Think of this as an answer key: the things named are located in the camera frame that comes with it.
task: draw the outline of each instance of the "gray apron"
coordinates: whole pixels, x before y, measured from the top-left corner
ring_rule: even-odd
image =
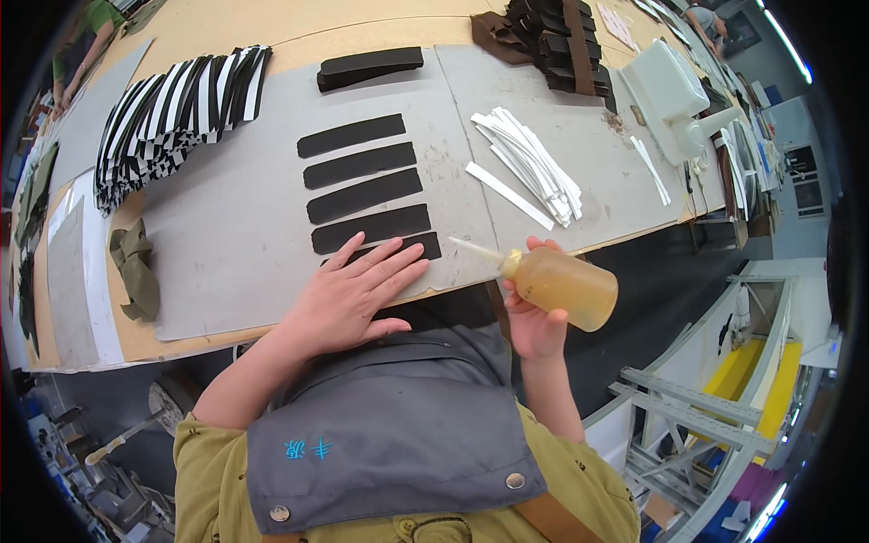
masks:
[[[403,513],[507,507],[547,492],[498,324],[394,334],[323,356],[248,429],[263,535]]]

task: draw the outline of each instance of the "plastic squeeze bottle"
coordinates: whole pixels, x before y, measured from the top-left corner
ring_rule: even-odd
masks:
[[[523,300],[547,311],[567,311],[567,321],[577,328],[593,332],[613,314],[619,282],[603,268],[546,247],[525,254],[515,248],[504,256],[453,236],[449,239],[499,264],[501,273],[516,282]]]

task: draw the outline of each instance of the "olive green shirt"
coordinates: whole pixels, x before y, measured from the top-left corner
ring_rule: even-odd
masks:
[[[525,437],[549,492],[604,543],[634,543],[640,517],[624,480],[589,447],[556,438],[519,405]],[[244,477],[247,434],[189,415],[175,439],[177,543],[260,543]],[[512,507],[413,513],[306,530],[308,543],[547,543]]]
[[[89,3],[87,7],[84,8],[84,14],[78,24],[75,38],[72,40],[73,43],[79,40],[88,28],[97,32],[104,24],[106,24],[106,21],[111,21],[112,26],[117,30],[117,27],[123,24],[124,18],[123,15],[121,15],[121,12],[106,0],[93,0],[93,2]],[[54,55],[51,58],[51,71],[54,74],[55,81],[63,79],[63,76],[66,75],[63,70],[63,61],[61,61],[60,55]]]

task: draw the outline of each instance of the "wooden table surface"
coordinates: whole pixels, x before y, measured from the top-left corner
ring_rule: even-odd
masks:
[[[630,25],[631,36],[642,49],[647,48],[654,39],[664,37],[667,43],[687,58],[683,46],[666,25],[655,23],[627,0],[600,0],[598,3],[593,3],[594,19],[598,24],[595,35],[602,47],[602,62],[606,66],[621,68],[637,53],[607,32],[597,4],[619,13]],[[122,36],[123,33],[119,33],[106,51],[92,81],[97,80],[105,70],[151,37],[155,38],[154,42],[150,45],[130,83],[155,73],[163,73],[174,63],[183,60],[205,54],[228,54],[236,46],[254,43],[267,44],[273,48],[274,55],[269,63],[267,74],[319,63],[335,56],[371,50],[406,46],[432,47],[436,44],[469,45],[473,41],[468,16],[489,10],[503,13],[501,2],[495,0],[440,0],[439,2],[324,0],[315,3],[290,3],[283,0],[246,0],[245,2],[169,0],[143,30],[132,36]],[[699,76],[706,75],[696,66],[694,69]],[[50,203],[46,224],[70,184],[71,181],[54,196]],[[672,198],[675,205],[672,206],[671,221],[644,224],[641,218],[638,218],[636,230],[631,235],[605,240],[592,247],[568,247],[568,249],[575,253],[588,251],[690,219],[693,210],[687,205],[687,195],[672,195]],[[711,209],[723,207],[724,200],[720,187],[706,189],[706,198]],[[109,230],[131,227],[142,216],[143,202],[143,192],[130,195],[113,214]],[[53,341],[48,306],[46,246],[46,241],[42,239],[35,254],[36,326],[41,356],[36,358],[28,342],[30,366],[36,370],[58,368],[63,371],[63,368],[59,367],[60,361]],[[128,298],[120,274],[110,258],[108,247],[106,267],[116,331],[124,360],[108,367],[102,365],[85,369],[119,368],[133,363],[164,361],[208,352],[254,340],[271,329],[271,326],[266,326],[178,341],[159,341],[155,338],[152,325],[131,321],[120,309],[122,304],[128,302]]]

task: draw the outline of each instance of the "bottle nozzle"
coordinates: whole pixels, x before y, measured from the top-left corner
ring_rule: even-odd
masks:
[[[501,253],[498,253],[496,251],[493,251],[490,248],[481,247],[481,246],[477,245],[476,243],[466,242],[465,240],[460,240],[460,239],[455,238],[451,235],[447,236],[447,238],[451,242],[455,243],[456,245],[461,245],[464,248],[469,248],[472,251],[474,251],[477,255],[480,255],[483,258],[490,260],[491,262],[494,262],[495,264],[498,264],[499,266],[504,262],[504,255],[502,255]]]

